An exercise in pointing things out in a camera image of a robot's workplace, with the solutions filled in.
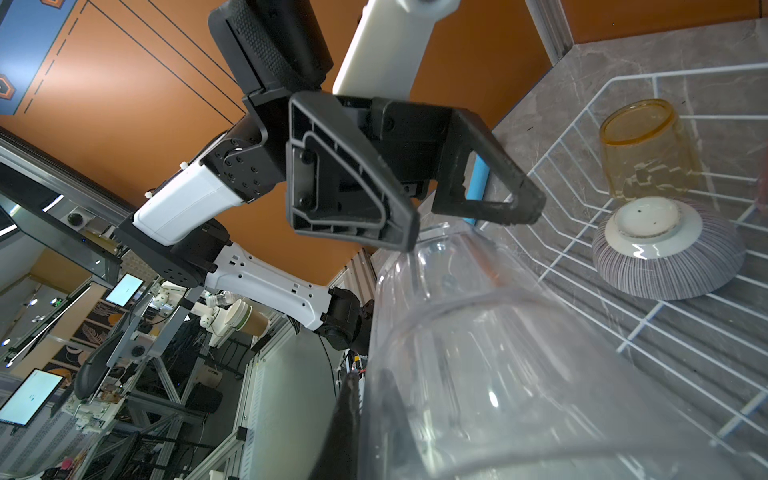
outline transparent plastic container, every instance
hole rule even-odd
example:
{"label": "transparent plastic container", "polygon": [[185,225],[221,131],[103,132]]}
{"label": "transparent plastic container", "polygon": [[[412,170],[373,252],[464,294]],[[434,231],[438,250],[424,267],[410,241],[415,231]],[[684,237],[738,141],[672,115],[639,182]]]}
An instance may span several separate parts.
{"label": "transparent plastic container", "polygon": [[379,278],[359,478],[738,478],[506,247],[422,231]]}

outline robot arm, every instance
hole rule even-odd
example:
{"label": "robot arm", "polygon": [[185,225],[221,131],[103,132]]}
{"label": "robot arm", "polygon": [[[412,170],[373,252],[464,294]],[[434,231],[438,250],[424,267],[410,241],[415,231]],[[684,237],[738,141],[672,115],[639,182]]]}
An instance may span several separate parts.
{"label": "robot arm", "polygon": [[[409,197],[423,199],[437,179],[436,213],[535,222],[544,195],[477,115],[407,101],[435,22],[459,1],[369,0],[334,84],[338,97],[319,91],[333,63],[309,0],[221,5],[209,27],[248,113],[147,194],[118,236],[172,283],[239,293],[338,349],[367,351],[370,308],[253,258],[211,219],[287,180],[297,233],[408,251],[419,228]],[[515,194],[511,203],[465,199],[472,151]]]}

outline metal shelf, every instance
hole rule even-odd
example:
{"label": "metal shelf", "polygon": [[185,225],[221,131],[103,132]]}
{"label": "metal shelf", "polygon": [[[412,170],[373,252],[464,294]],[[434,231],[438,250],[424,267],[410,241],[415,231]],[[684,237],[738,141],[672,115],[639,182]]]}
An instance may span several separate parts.
{"label": "metal shelf", "polygon": [[[599,327],[639,369],[666,387],[710,444],[768,469],[768,221],[756,211],[768,162],[768,63],[612,78],[528,175],[548,195],[533,226],[481,229],[510,244],[562,302]],[[747,244],[740,274],[685,301],[638,299],[608,286],[591,239],[620,205],[608,193],[598,131],[613,111],[663,98],[687,122],[704,172],[687,196],[729,218]]]}

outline white robot arm segment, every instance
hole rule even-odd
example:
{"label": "white robot arm segment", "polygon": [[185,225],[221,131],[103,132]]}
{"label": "white robot arm segment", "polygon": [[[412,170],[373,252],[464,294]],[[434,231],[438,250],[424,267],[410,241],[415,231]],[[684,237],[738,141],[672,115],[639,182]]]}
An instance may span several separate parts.
{"label": "white robot arm segment", "polygon": [[141,206],[134,214],[134,226],[167,247],[206,220],[242,204],[237,194],[195,159]]}
{"label": "white robot arm segment", "polygon": [[408,100],[435,23],[460,1],[369,0],[333,94]]}
{"label": "white robot arm segment", "polygon": [[317,286],[254,258],[237,243],[224,247],[216,258],[216,271],[208,273],[205,287],[227,290],[252,298],[298,320],[310,330],[322,324],[331,296]]}

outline ceiling light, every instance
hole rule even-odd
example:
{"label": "ceiling light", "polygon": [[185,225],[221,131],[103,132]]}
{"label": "ceiling light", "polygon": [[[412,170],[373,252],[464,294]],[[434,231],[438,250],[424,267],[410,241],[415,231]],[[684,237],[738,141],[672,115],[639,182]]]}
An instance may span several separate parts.
{"label": "ceiling light", "polygon": [[64,195],[59,195],[56,197],[56,200],[53,200],[51,203],[48,204],[46,208],[43,209],[44,212],[49,211],[53,206],[61,201],[61,199],[64,198]]}
{"label": "ceiling light", "polygon": [[6,233],[11,233],[13,230],[16,230],[16,228],[17,227],[15,225],[11,225],[10,227],[6,227],[6,228],[0,230],[0,237],[5,235]]}

